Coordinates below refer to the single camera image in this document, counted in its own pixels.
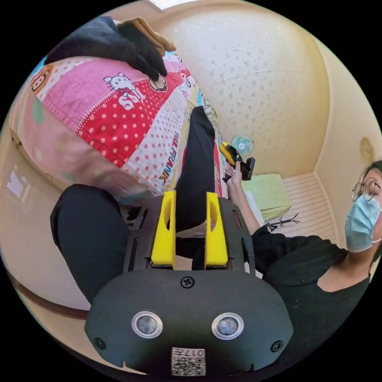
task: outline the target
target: hand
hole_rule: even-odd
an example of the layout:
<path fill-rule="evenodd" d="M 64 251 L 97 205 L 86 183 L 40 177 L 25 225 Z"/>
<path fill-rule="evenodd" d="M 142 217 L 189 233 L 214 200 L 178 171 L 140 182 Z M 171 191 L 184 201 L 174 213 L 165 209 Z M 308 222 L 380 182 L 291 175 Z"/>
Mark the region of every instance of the hand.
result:
<path fill-rule="evenodd" d="M 240 171 L 240 162 L 236 162 L 235 168 L 229 167 L 226 171 L 226 176 L 231 178 L 227 181 L 227 186 L 237 186 L 241 185 L 243 180 L 242 172 Z"/>

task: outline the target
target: paul frank text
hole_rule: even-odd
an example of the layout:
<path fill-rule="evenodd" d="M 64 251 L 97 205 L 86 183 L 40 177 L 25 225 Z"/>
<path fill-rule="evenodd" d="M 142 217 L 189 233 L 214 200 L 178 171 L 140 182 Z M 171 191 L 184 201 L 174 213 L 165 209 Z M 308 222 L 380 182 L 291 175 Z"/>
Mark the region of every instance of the paul frank text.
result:
<path fill-rule="evenodd" d="M 175 132 L 174 138 L 172 140 L 172 146 L 170 149 L 171 150 L 170 155 L 167 159 L 167 164 L 166 164 L 166 166 L 162 172 L 162 175 L 159 177 L 159 179 L 163 180 L 163 184 L 166 183 L 171 172 L 173 171 L 173 166 L 174 166 L 176 155 L 177 155 L 178 144 L 179 144 L 179 134 L 177 132 Z"/>

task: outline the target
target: qr code label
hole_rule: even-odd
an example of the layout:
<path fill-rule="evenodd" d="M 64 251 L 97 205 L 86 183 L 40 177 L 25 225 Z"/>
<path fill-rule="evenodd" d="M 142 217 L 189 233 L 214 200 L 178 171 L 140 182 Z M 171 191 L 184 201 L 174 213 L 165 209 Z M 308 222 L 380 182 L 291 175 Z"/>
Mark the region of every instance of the qr code label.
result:
<path fill-rule="evenodd" d="M 206 356 L 204 349 L 172 348 L 172 375 L 195 377 L 206 375 Z"/>

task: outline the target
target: glasses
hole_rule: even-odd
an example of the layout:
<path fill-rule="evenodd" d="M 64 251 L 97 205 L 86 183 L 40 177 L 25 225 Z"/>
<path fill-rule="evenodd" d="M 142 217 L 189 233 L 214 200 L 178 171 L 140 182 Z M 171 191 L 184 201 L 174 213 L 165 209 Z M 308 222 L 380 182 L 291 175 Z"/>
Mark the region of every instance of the glasses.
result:
<path fill-rule="evenodd" d="M 374 178 L 368 178 L 365 182 L 358 182 L 353 189 L 353 193 L 351 199 L 355 202 L 361 195 L 365 198 L 367 202 L 369 202 L 375 193 L 375 188 L 379 188 L 381 191 L 381 187 L 376 183 Z"/>

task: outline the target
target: dark hair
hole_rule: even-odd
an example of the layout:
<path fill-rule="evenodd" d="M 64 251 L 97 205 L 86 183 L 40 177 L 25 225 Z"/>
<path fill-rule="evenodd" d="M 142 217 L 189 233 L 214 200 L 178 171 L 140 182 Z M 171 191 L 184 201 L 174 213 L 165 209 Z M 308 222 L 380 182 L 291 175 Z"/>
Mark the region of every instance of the dark hair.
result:
<path fill-rule="evenodd" d="M 381 173 L 382 173 L 382 159 L 379 159 L 379 160 L 375 160 L 374 162 L 372 162 L 372 164 L 368 165 L 363 171 L 362 171 L 362 175 L 361 175 L 361 178 L 362 178 L 362 181 L 365 180 L 367 174 L 369 171 L 371 171 L 372 169 L 376 168 L 377 170 L 379 170 Z"/>
<path fill-rule="evenodd" d="M 368 172 L 372 169 L 376 168 L 377 170 L 379 170 L 381 173 L 382 173 L 382 159 L 380 160 L 376 160 L 374 161 L 372 164 L 370 164 L 369 166 L 367 166 L 363 171 L 362 171 L 362 181 L 365 180 Z M 374 255 L 374 258 L 373 258 L 373 263 L 377 261 L 377 259 L 381 256 L 382 254 L 382 242 L 380 243 L 375 255 Z"/>

